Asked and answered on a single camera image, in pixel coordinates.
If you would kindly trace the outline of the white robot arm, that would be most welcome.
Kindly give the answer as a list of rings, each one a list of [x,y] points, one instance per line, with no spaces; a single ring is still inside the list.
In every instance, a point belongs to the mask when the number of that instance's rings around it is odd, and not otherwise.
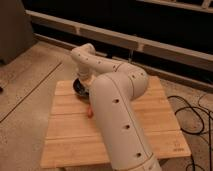
[[[148,87],[148,75],[127,62],[100,57],[92,44],[71,50],[78,81],[89,102],[115,171],[162,171],[131,101]]]

